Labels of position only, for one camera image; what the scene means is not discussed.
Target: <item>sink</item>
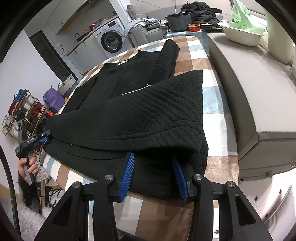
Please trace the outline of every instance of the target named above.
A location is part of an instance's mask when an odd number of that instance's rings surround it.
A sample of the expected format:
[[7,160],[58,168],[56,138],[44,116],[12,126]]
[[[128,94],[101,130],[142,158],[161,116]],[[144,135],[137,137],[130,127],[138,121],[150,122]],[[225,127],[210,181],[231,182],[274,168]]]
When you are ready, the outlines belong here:
[[86,35],[88,35],[88,33],[81,35],[78,39],[76,39],[76,42],[79,42],[80,40],[82,40]]

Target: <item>human hand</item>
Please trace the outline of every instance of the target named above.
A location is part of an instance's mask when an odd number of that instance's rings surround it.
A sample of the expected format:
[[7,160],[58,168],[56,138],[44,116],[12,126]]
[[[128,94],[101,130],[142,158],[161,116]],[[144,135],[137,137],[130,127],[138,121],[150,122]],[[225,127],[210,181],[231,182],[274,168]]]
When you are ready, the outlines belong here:
[[[37,174],[39,172],[39,169],[37,167],[37,157],[36,157],[36,153],[33,152],[33,157],[31,158],[31,160],[29,161],[29,164],[30,164],[30,168],[28,169],[28,172],[29,173],[32,173],[32,174]],[[17,163],[17,168],[18,168],[18,172],[20,174],[20,176],[26,181],[28,182],[28,179],[26,177],[26,174],[25,174],[25,170],[24,170],[24,165],[26,164],[27,162],[27,159],[26,158],[21,158],[18,163]]]

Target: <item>purple bag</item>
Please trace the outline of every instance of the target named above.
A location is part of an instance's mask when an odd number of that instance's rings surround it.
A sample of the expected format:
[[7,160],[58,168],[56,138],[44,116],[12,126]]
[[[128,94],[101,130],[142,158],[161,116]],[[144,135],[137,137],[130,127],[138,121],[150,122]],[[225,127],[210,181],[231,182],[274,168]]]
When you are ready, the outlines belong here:
[[58,112],[60,108],[63,107],[65,99],[61,96],[53,87],[43,95],[43,101],[47,106],[52,109],[54,112]]

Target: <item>pile of clothes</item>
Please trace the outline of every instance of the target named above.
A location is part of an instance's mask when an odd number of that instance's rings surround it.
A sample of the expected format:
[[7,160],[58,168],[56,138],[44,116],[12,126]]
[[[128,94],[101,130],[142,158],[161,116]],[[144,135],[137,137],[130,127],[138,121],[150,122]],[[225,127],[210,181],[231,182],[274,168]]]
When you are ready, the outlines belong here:
[[180,197],[172,157],[204,174],[208,146],[203,131],[203,71],[174,76],[179,47],[106,63],[76,88],[63,113],[46,128],[45,151],[95,180],[119,175],[128,152],[135,154],[129,190],[145,196]]
[[202,23],[209,23],[216,25],[220,21],[217,19],[217,16],[215,13],[222,13],[221,9],[218,8],[211,8],[209,5],[207,5],[205,2],[193,2],[193,3],[186,3],[181,8],[181,12],[191,12],[194,15],[196,22]]

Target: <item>checkered tablecloth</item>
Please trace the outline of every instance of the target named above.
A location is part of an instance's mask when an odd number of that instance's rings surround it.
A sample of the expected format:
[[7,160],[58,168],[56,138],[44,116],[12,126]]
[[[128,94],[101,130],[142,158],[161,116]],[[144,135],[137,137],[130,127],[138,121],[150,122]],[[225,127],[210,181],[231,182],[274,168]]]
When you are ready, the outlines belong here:
[[[238,183],[234,125],[219,77],[198,38],[181,36],[171,39],[180,47],[175,75],[196,69],[203,70],[203,128],[209,146],[205,177],[218,183],[229,180]],[[166,39],[163,39],[145,44],[105,60],[101,65],[94,67],[77,87],[97,74],[106,62],[122,62],[133,57],[138,50],[160,51],[165,41]],[[63,165],[48,154],[43,165],[64,190],[75,181],[83,184],[95,181]],[[90,202],[91,213],[92,210],[93,203]],[[183,200],[164,201],[128,193],[124,202],[114,203],[114,211],[117,228],[121,230],[151,241],[185,241],[189,232],[193,203],[186,204]]]
[[182,31],[182,32],[173,32],[169,31],[166,35],[167,38],[172,38],[172,37],[178,37],[178,36],[194,36],[197,37],[202,44],[205,52],[207,53],[208,56],[210,56],[209,52],[209,45],[207,43],[207,33],[204,31],[198,31],[198,32],[191,32],[191,31]]

